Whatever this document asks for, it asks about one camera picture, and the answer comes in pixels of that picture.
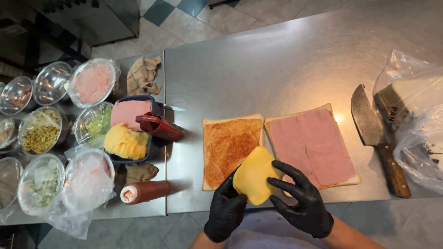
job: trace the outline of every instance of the blue container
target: blue container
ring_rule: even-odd
[[[117,102],[124,102],[124,101],[129,101],[129,100],[139,100],[139,101],[150,100],[151,104],[152,104],[152,112],[163,116],[161,107],[155,102],[155,99],[152,96],[149,96],[149,95],[129,96],[129,97],[121,98]],[[141,163],[146,160],[152,160],[152,159],[158,158],[159,153],[160,153],[160,146],[162,145],[162,139],[149,135],[149,139],[148,139],[147,144],[149,145],[149,150],[146,153],[146,157],[143,159],[140,159],[140,160],[126,159],[126,158],[121,158],[121,157],[114,155],[114,154],[110,154],[109,157],[111,158],[111,161],[113,163],[121,163],[121,164]]]

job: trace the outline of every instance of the forearm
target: forearm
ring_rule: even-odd
[[[386,249],[372,239],[361,234],[352,227],[334,217],[334,226],[331,233],[324,239],[330,249]]]
[[[189,246],[189,249],[221,249],[223,248],[223,244],[224,242],[212,242],[202,230],[197,234],[194,241]]]

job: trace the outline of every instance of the knife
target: knife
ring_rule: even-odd
[[[180,107],[175,107],[175,106],[171,106],[171,105],[165,105],[163,103],[159,103],[156,102],[161,108],[164,109],[169,109],[169,110],[173,110],[173,111],[186,111],[186,109],[180,108]]]
[[[403,169],[392,155],[394,147],[387,142],[384,126],[372,109],[364,87],[364,85],[359,85],[351,98],[351,113],[358,134],[363,145],[374,146],[380,154],[390,191],[400,198],[409,198],[411,197],[411,191],[403,174]]]

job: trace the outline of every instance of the yellow cheese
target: yellow cheese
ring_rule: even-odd
[[[233,186],[239,194],[248,196],[248,202],[258,206],[274,192],[275,187],[267,182],[268,177],[282,179],[284,173],[271,163],[274,157],[265,147],[257,146],[234,174]]]
[[[113,126],[106,134],[103,147],[111,154],[121,158],[139,160],[146,156],[149,135],[146,132],[135,132],[124,124]]]

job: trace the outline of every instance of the gloved hand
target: gloved hand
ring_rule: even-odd
[[[273,161],[272,166],[294,179],[296,185],[268,178],[268,183],[291,194],[299,202],[295,206],[288,206],[275,195],[269,199],[277,211],[295,228],[310,233],[314,238],[325,238],[332,230],[334,219],[326,211],[317,188],[298,169],[280,161]]]
[[[203,229],[212,242],[225,241],[243,220],[248,197],[239,195],[232,186],[236,171],[232,172],[214,192],[209,219]]]

